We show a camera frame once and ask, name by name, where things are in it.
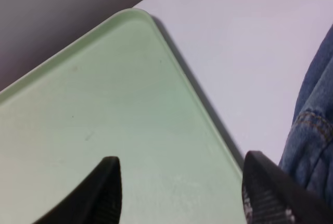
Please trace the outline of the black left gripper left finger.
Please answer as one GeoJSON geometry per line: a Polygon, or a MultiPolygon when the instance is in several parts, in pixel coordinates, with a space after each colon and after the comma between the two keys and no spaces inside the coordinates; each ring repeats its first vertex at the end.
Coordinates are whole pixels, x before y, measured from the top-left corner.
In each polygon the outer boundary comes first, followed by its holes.
{"type": "Polygon", "coordinates": [[[119,223],[121,209],[120,160],[109,156],[36,223],[119,223]]]}

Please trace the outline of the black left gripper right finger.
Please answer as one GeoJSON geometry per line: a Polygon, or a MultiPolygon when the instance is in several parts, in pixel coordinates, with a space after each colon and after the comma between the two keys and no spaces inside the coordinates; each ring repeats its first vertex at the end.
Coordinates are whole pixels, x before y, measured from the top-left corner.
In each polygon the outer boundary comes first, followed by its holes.
{"type": "Polygon", "coordinates": [[[260,151],[245,155],[242,202],[247,223],[332,223],[332,210],[260,151]]]}

